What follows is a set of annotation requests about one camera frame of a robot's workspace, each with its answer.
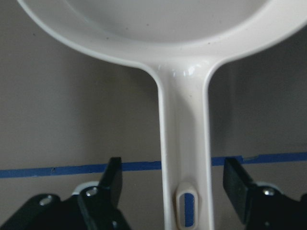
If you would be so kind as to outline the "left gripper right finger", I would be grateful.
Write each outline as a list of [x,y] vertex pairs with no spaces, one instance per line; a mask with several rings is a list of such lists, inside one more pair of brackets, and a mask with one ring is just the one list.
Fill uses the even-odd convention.
[[305,230],[307,195],[299,201],[273,184],[255,182],[235,158],[226,158],[224,190],[247,230]]

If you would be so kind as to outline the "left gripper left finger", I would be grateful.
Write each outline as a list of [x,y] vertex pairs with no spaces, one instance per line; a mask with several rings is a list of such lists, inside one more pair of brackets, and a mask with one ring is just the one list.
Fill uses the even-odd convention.
[[77,198],[88,230],[129,230],[130,226],[118,209],[122,190],[122,161],[112,157],[98,185],[83,189]]

